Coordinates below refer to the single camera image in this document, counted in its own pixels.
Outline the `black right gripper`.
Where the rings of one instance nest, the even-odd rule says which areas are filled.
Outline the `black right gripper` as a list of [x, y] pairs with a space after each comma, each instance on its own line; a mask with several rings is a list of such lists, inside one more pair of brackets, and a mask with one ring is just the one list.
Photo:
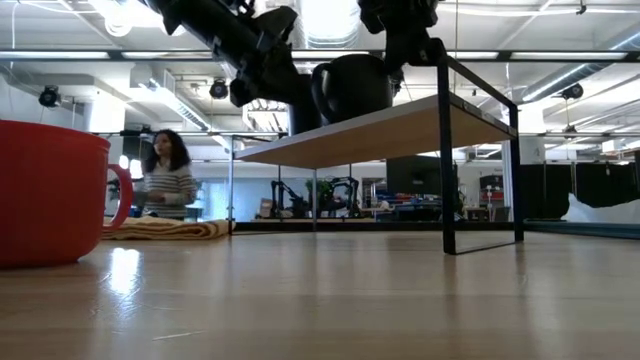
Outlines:
[[[439, 0], [358, 0], [357, 3], [360, 20], [371, 34], [425, 30], [438, 22]], [[424, 33], [408, 43], [405, 35], [386, 34], [384, 63], [393, 95], [401, 90], [402, 67], [406, 62], [411, 66], [437, 66], [445, 58], [445, 46], [440, 38]]]

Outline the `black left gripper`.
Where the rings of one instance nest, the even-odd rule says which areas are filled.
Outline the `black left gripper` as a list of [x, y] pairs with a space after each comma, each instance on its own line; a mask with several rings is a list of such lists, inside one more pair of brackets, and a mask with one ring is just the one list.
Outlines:
[[288, 38], [298, 14], [279, 6], [259, 16], [249, 5], [232, 14], [231, 39], [223, 41], [225, 61], [236, 69], [230, 83], [230, 100], [242, 107], [256, 99], [298, 104], [303, 98], [303, 78], [293, 64]]

